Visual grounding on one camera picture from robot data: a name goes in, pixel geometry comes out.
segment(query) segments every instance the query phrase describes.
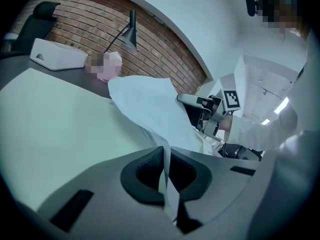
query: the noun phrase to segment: gray desk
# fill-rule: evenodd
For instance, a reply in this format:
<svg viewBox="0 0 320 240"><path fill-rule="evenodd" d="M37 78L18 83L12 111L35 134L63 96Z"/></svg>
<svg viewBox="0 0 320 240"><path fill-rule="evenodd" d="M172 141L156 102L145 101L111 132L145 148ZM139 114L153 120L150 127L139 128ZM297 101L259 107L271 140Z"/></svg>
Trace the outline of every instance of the gray desk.
<svg viewBox="0 0 320 240"><path fill-rule="evenodd" d="M64 80L92 93L111 99L108 84L88 73L89 68L66 69L51 71L29 59L28 55L10 57L0 60L0 90L12 79L29 68L43 72L55 78Z"/></svg>

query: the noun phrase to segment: white sleeve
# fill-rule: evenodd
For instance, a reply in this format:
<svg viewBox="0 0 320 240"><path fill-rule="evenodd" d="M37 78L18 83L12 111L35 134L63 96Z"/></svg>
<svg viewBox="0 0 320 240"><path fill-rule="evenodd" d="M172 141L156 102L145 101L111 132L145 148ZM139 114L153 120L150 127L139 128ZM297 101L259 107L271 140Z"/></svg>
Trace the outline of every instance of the white sleeve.
<svg viewBox="0 0 320 240"><path fill-rule="evenodd" d="M230 133L224 133L224 140L229 144L265 151L279 147L292 136L296 131L297 122L297 113L290 103L281 111L277 120L267 125L251 123L233 115Z"/></svg>

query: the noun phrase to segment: office chair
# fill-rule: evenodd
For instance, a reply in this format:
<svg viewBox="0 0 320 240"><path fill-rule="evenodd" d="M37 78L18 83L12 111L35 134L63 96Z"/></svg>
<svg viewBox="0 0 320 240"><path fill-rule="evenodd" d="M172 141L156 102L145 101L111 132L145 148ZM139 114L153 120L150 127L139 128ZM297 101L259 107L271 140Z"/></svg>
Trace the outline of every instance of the office chair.
<svg viewBox="0 0 320 240"><path fill-rule="evenodd" d="M55 8L60 3L44 1L33 10L21 29L21 32L9 52L0 53L0 59L29 55L36 38L44 39L55 26L57 18L53 17Z"/></svg>

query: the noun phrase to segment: chair backrest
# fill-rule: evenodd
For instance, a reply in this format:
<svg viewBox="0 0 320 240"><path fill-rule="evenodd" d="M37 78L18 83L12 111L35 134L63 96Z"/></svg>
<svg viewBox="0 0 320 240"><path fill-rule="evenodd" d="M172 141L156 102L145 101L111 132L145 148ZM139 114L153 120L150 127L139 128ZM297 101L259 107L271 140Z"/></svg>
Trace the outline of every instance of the chair backrest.
<svg viewBox="0 0 320 240"><path fill-rule="evenodd" d="M52 17L58 2L41 2L26 20L21 32L14 42L12 51L20 51L29 55L36 38L44 39L55 26L57 18Z"/></svg>

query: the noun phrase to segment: ceiling light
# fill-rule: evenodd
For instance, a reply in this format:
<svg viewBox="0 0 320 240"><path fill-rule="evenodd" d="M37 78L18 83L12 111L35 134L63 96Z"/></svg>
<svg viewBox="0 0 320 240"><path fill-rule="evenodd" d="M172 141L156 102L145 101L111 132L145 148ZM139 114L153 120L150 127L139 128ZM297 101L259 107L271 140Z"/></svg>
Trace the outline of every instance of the ceiling light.
<svg viewBox="0 0 320 240"><path fill-rule="evenodd" d="M264 120L261 124L262 125L266 125L266 124L268 124L270 122L270 120L269 119L266 119L266 120Z"/></svg>
<svg viewBox="0 0 320 240"><path fill-rule="evenodd" d="M285 99L282 101L282 103L276 108L276 110L274 111L276 114L279 114L281 112L281 110L283 110L286 105L288 104L289 99L287 97L285 97Z"/></svg>

